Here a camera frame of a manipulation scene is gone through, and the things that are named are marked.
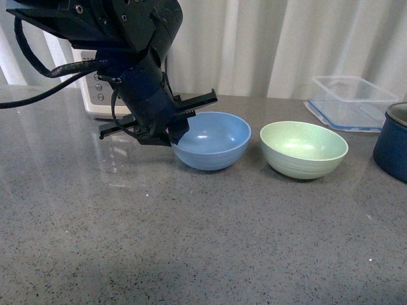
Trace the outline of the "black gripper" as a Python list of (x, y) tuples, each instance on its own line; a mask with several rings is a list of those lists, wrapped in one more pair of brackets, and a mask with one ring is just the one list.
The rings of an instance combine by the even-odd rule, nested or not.
[[(188, 118), (196, 115), (195, 110), (217, 102), (214, 90), (187, 100), (174, 95), (166, 73), (155, 65), (139, 64), (109, 83), (113, 122), (99, 127), (100, 139), (125, 132), (142, 145), (178, 145), (190, 129)], [(122, 118), (114, 111), (118, 96), (130, 111)]]

